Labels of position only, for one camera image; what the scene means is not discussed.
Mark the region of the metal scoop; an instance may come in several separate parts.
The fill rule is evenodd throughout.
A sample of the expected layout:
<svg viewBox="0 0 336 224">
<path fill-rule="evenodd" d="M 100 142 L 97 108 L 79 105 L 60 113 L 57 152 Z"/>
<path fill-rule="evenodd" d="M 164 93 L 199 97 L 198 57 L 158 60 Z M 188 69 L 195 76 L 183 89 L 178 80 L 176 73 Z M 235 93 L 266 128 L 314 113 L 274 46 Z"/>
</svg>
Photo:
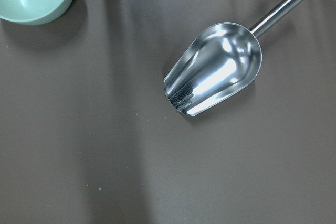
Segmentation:
<svg viewBox="0 0 336 224">
<path fill-rule="evenodd" d="M 262 64 L 258 38 L 303 0 L 282 0 L 251 28 L 223 22 L 203 30 L 163 79 L 180 113 L 196 116 L 253 82 Z"/>
</svg>

